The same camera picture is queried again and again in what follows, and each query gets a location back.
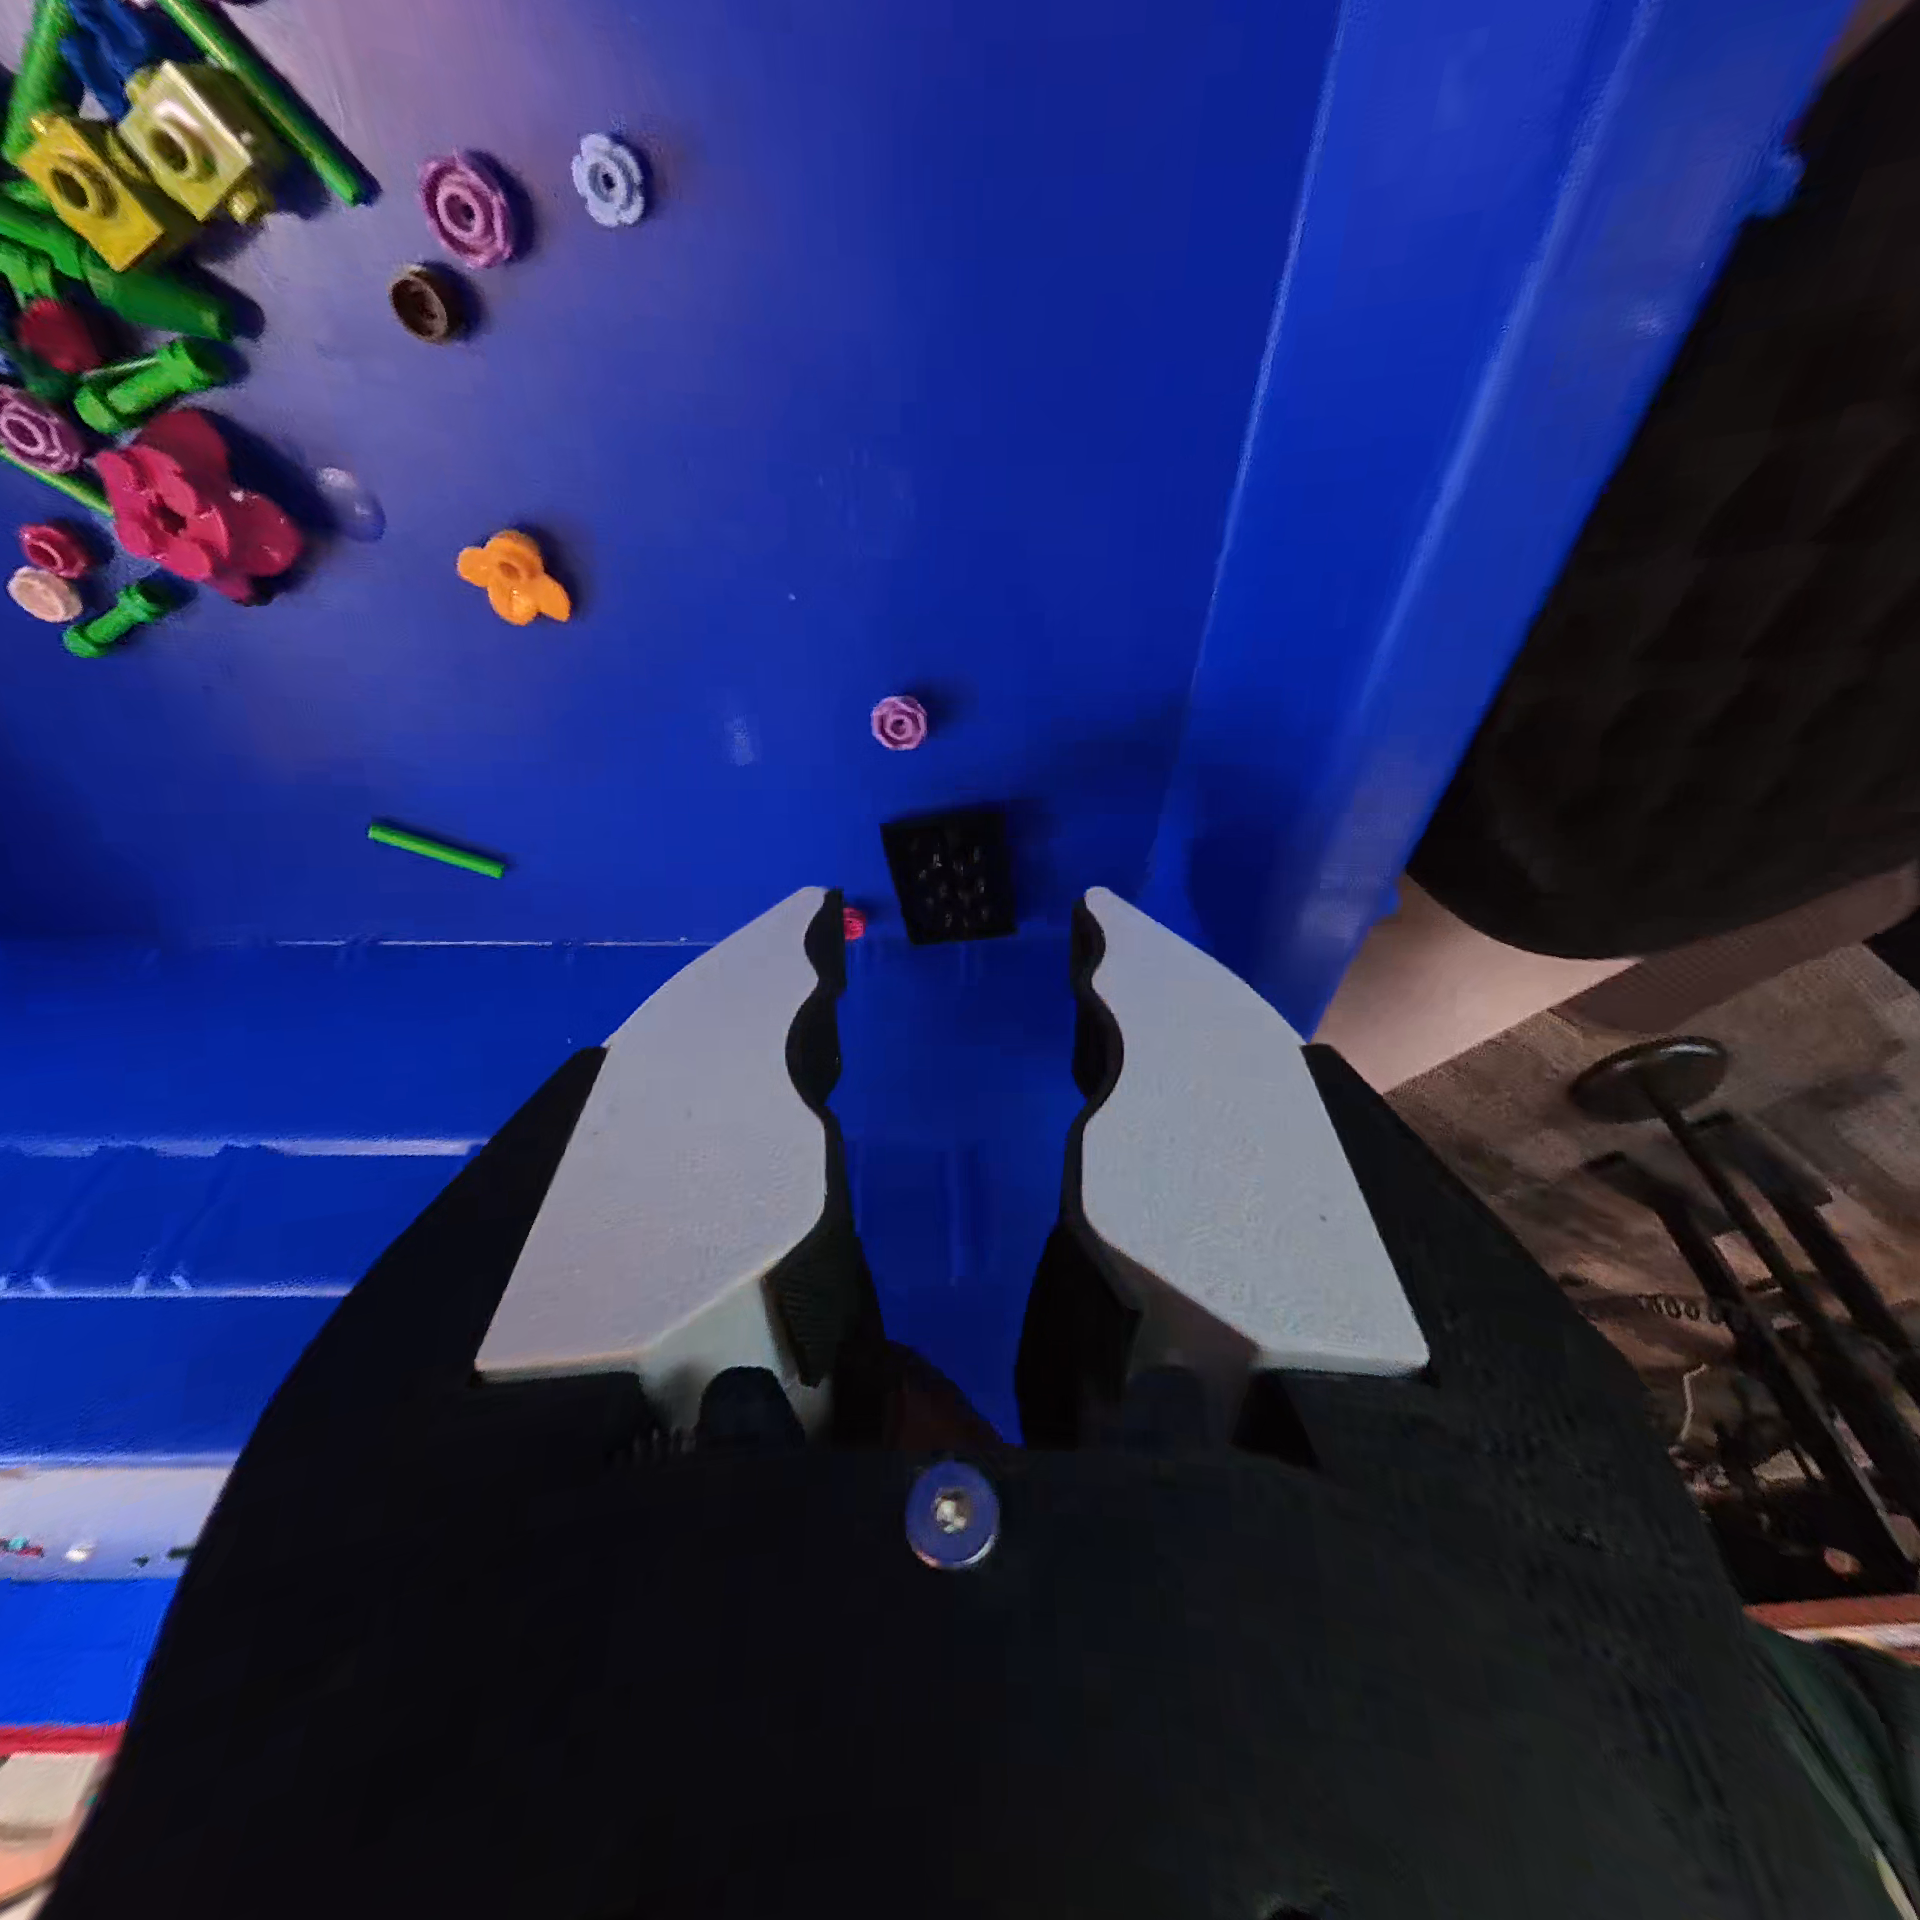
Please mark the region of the black mesh cushion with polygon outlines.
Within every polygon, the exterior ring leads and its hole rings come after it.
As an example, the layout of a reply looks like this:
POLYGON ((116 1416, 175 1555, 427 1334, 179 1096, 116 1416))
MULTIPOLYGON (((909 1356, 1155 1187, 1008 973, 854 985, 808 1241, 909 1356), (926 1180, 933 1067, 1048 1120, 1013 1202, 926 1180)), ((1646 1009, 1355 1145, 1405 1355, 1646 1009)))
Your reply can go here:
POLYGON ((1917 850, 1917 21, 1823 86, 1406 876, 1624 958, 1917 850))

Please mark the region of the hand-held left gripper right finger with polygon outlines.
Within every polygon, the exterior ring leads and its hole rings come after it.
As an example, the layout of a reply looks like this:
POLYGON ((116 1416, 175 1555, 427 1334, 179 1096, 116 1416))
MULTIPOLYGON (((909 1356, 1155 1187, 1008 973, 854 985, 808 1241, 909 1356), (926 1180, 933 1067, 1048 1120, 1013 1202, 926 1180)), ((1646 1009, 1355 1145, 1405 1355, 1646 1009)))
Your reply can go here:
POLYGON ((1262 1376, 1420 1376, 1428 1337, 1292 1025, 1105 885, 1072 910, 1069 981, 1083 1104, 1020 1409, 1121 1410, 1168 1373, 1203 1410, 1262 1376))

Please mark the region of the black chair base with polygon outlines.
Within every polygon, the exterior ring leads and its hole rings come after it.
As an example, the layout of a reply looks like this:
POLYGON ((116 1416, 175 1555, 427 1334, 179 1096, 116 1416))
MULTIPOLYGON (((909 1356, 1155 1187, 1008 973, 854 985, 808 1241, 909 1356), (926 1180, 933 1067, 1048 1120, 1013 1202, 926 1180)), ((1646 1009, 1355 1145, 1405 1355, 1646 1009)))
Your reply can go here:
POLYGON ((1655 1038, 1578 1072, 1579 1113, 1655 1124, 1687 1167, 1615 1153, 1588 1171, 1659 1223, 1720 1311, 1741 1372, 1769 1394, 1840 1528, 1838 1548, 1879 1590, 1916 1594, 1916 1339, 1828 1223, 1828 1187, 1718 1103, 1729 1064, 1711 1038, 1655 1038))

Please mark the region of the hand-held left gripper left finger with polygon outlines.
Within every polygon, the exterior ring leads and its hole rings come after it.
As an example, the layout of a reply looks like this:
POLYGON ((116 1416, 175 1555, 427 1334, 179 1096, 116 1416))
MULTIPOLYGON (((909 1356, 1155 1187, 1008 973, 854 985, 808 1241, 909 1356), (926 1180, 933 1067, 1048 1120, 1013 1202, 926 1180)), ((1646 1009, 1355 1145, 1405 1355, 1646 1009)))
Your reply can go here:
POLYGON ((829 1113, 838 890, 804 885, 668 977, 596 1079, 481 1339, 486 1383, 632 1376, 652 1410, 762 1370, 829 1410, 874 1331, 829 1113))

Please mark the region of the pile of small toy bricks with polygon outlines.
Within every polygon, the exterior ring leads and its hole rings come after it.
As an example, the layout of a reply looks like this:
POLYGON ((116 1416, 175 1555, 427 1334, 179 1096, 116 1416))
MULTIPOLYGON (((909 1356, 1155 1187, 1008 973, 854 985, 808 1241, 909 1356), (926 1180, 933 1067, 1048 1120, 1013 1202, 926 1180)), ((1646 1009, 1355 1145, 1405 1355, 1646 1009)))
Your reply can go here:
POLYGON ((705 937, 872 910, 972 373, 984 4, 265 4, 366 196, 168 265, 229 308, 27 397, 12 522, 161 606, 5 601, 5 922, 203 941, 705 937))

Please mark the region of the blue plastic bin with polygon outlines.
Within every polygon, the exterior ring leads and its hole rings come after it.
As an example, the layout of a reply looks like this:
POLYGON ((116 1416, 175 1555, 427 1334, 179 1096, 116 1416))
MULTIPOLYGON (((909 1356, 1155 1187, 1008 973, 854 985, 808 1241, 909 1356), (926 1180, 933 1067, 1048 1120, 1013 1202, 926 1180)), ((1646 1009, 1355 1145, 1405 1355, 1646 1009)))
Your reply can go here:
POLYGON ((484 1360, 690 1364, 817 1131, 740 1029, 875 921, 838 1110, 1008 1404, 1069 914, 1094 1221, 1264 1359, 1428 1359, 1282 1067, 1853 4, 260 4, 375 179, 219 271, 316 541, 100 661, 5 608, 5 1734, 125 1719, 207 1479, 550 1066, 682 967, 484 1360), (1254 1062, 1226 1014, 1259 993, 1254 1062), (1168 1094, 1148 1118, 1146 1091, 1168 1094))

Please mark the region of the black toy brick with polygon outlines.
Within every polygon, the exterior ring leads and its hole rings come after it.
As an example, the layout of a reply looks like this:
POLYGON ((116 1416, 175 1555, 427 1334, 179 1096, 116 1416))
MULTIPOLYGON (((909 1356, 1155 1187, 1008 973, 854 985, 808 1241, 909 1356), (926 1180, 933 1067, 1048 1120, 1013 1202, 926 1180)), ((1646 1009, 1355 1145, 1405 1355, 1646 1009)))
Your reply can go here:
POLYGON ((1011 840, 1002 806, 895 817, 881 824, 880 838, 913 947, 972 944, 1019 932, 1011 840))

